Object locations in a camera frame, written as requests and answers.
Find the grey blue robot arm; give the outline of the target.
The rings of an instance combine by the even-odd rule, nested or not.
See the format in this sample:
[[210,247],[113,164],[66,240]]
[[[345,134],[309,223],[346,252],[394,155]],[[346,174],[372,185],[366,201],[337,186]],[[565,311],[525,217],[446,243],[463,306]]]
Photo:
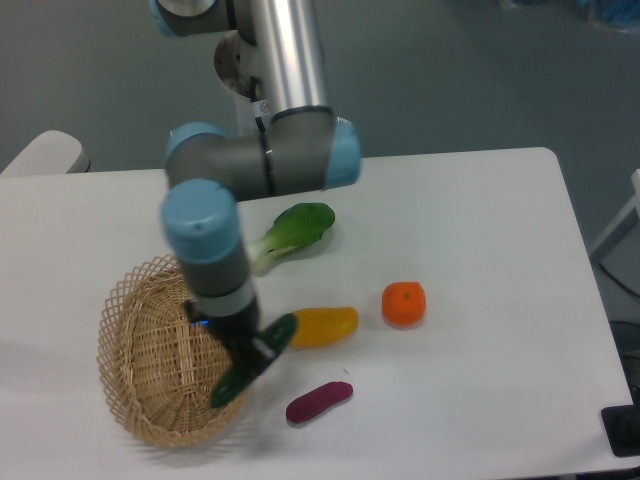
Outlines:
[[154,1],[159,28],[186,37],[235,31],[238,65],[266,96],[270,123],[228,139],[202,122],[175,129],[166,149],[165,236],[204,321],[232,363],[262,373],[283,351],[281,327],[258,326],[259,305],[242,243],[239,202],[356,182],[354,126],[330,106],[316,11],[310,1]]

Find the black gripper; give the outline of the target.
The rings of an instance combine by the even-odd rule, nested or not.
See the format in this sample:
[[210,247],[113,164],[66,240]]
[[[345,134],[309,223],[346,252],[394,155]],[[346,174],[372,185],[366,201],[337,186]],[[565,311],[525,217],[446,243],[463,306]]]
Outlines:
[[191,324],[203,326],[207,332],[228,347],[232,365],[251,376],[260,376],[278,357],[279,351],[258,334],[260,308],[256,299],[239,311],[223,316],[202,313],[196,302],[183,304]]

